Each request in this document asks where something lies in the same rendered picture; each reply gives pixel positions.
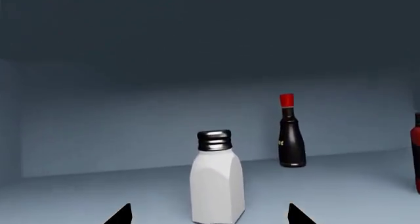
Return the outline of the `white shaker with metal cap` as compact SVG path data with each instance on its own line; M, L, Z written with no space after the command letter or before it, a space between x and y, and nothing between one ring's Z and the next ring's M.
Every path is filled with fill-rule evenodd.
M245 211L243 170L231 131L197 133L198 154L190 170L192 221L235 224Z

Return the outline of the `dark sauce bottle red cap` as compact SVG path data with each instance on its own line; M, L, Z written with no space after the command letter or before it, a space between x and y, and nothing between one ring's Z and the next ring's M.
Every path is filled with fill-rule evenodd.
M286 168L306 166L305 143L299 129L299 121L294 112L294 94L280 95L282 118L278 138L280 165Z

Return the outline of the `red bottle with dark cap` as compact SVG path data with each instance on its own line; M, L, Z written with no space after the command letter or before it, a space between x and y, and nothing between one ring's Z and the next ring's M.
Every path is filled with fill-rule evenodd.
M420 194L420 113L415 113L415 126L410 131L415 187Z

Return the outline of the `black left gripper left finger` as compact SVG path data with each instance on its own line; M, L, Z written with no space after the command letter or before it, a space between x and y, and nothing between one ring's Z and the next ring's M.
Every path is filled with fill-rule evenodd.
M132 210L131 204L127 203L118 212L111 216L104 224L131 224Z

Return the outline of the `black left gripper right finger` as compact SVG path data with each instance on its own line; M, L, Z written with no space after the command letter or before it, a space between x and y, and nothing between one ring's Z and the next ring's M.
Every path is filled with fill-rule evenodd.
M294 204L289 204L287 220L289 224L316 224Z

